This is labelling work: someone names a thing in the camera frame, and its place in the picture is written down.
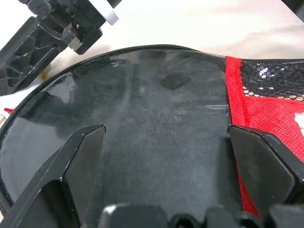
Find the red mesh fabric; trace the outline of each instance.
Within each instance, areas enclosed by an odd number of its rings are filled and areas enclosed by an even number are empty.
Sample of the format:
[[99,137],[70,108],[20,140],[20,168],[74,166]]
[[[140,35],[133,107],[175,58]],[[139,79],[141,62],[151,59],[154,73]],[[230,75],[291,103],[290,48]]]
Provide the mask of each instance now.
[[[241,59],[227,57],[226,76],[232,123],[275,134],[304,162],[304,136],[295,115],[304,116],[300,101],[245,96],[240,76]],[[239,175],[244,211],[258,215]]]

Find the glossy black fabric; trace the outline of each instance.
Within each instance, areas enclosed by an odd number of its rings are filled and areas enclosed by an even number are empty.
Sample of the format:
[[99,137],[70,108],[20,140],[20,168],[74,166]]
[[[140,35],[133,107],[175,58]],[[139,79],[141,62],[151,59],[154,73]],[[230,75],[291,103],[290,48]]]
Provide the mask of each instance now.
[[113,203],[198,219],[215,204],[240,210],[224,68],[219,57],[145,47],[95,57],[44,84],[2,129],[1,179],[12,201],[72,132],[105,124],[89,227]]

